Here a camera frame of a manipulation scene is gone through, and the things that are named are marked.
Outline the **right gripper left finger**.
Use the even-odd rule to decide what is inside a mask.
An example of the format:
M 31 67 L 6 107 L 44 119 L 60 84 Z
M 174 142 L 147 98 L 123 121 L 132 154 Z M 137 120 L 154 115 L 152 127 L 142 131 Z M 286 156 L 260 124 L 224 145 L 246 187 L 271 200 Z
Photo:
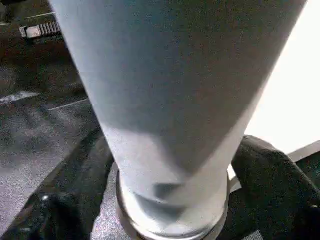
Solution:
M 90 132 L 32 193 L 3 240 L 89 240 L 114 158 L 100 129 Z

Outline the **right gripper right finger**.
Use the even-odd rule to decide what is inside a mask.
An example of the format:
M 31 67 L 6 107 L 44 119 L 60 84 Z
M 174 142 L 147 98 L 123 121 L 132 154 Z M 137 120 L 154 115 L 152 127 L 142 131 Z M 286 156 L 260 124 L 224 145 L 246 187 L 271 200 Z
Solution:
M 222 240 L 259 231 L 264 240 L 318 240 L 320 188 L 270 143 L 243 137 L 232 166 L 240 189 L 229 197 Z

